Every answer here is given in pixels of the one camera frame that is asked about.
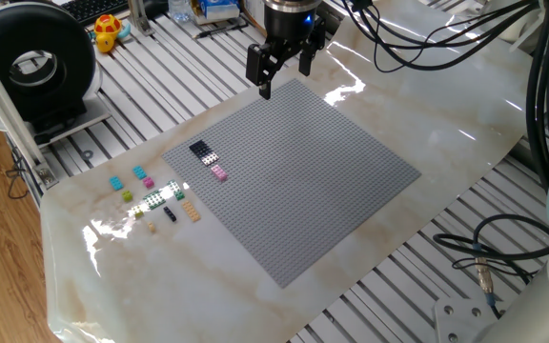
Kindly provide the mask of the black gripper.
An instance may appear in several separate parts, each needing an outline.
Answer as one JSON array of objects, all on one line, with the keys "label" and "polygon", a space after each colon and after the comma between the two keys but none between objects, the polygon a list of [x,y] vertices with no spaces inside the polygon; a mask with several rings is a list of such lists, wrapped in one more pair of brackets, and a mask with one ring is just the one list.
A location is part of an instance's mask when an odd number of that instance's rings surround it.
[{"label": "black gripper", "polygon": [[309,76],[316,53],[325,46],[326,22],[316,8],[300,12],[264,9],[266,41],[251,44],[247,52],[246,78],[258,86],[259,95],[271,98],[271,82],[283,65],[284,43],[302,43],[298,71]]}]

